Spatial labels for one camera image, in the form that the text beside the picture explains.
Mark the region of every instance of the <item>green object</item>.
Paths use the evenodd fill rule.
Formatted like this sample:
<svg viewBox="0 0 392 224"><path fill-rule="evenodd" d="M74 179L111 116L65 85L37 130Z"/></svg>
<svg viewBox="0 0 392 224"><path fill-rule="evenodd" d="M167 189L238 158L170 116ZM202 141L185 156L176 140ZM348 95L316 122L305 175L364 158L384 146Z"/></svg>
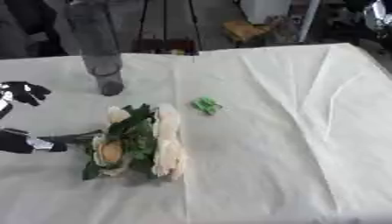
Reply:
<svg viewBox="0 0 392 224"><path fill-rule="evenodd" d="M83 170L83 180L94 179L100 175L100 167L90 161Z"/></svg>
<svg viewBox="0 0 392 224"><path fill-rule="evenodd" d="M191 105L205 113L208 116L213 116L216 114L216 112L218 112L218 110L222 109L223 107L218 104L215 100L209 98L209 97L200 97L197 98L196 100L193 100L191 102Z"/></svg>

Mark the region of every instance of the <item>chair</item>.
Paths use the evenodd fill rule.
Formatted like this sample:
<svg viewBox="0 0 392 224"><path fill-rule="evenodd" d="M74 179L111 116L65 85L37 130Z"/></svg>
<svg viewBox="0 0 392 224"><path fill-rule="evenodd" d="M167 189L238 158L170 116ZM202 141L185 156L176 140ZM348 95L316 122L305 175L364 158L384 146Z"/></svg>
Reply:
<svg viewBox="0 0 392 224"><path fill-rule="evenodd" d="M10 14L22 30L33 35L43 32L47 40L38 42L38 50L31 56L50 57L67 55L54 29L57 12L44 0L4 0Z"/></svg>

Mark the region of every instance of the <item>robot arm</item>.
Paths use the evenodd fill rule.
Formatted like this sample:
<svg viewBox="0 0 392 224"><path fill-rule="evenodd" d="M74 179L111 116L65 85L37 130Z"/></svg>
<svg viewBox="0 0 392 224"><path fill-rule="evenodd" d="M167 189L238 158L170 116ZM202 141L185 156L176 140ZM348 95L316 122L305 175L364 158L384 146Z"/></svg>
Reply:
<svg viewBox="0 0 392 224"><path fill-rule="evenodd" d="M373 1L364 9L366 25L375 32L382 32L392 27L392 12L388 11L383 0Z"/></svg>

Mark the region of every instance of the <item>floor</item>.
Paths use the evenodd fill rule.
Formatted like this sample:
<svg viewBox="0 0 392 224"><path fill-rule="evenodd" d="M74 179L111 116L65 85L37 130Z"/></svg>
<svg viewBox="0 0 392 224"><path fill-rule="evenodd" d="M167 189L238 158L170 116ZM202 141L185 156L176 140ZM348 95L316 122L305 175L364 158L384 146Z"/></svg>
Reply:
<svg viewBox="0 0 392 224"><path fill-rule="evenodd" d="M56 28L62 37L62 44L70 54L78 54L78 46L69 30L65 17L64 0L46 0L59 13ZM144 0L109 0L115 29L122 52L129 52L132 40L136 38L139 19ZM189 37L194 39L195 32L186 0L167 0L168 2L168 36L169 38ZM222 23L229 20L243 19L242 12L232 0L193 0L194 9L199 19L203 50L234 48L221 29ZM162 37L163 1L150 0L150 7L145 22L145 37ZM379 54L380 46L364 41L361 45L379 63L392 73L391 57Z"/></svg>

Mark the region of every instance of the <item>clear vase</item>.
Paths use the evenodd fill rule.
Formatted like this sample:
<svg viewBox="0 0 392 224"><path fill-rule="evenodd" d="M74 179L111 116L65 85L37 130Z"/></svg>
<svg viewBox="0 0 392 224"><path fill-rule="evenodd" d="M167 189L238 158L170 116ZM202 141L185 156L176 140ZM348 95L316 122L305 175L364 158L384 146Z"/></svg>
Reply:
<svg viewBox="0 0 392 224"><path fill-rule="evenodd" d="M96 78L101 94L120 94L124 88L123 62L107 1L72 1L67 16L87 71Z"/></svg>

